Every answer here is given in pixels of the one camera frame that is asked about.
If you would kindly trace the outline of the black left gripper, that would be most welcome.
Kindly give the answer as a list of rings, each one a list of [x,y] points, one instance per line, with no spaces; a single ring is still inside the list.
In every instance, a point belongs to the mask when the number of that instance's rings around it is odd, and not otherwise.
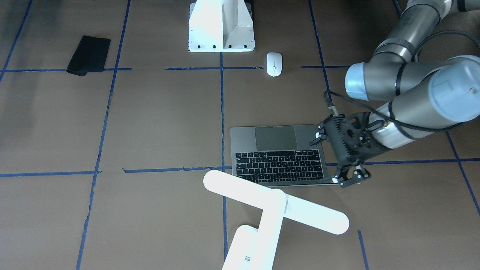
[[[310,146],[324,140],[331,143],[337,158],[337,169],[332,182],[342,188],[370,179],[370,172],[362,162],[389,152],[391,149],[375,139],[369,127],[369,112],[359,112],[346,117],[343,114],[326,118],[317,125],[318,131]]]

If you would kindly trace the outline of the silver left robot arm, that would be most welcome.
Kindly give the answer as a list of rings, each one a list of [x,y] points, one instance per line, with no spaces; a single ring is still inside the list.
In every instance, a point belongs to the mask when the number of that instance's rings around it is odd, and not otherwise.
[[[398,25],[368,63],[349,67],[347,95],[324,92],[331,114],[311,146],[328,141],[337,169],[320,184],[343,188],[370,178],[363,164],[406,144],[479,116],[479,57],[420,61],[433,29],[449,14],[479,10],[478,0],[410,0]]]

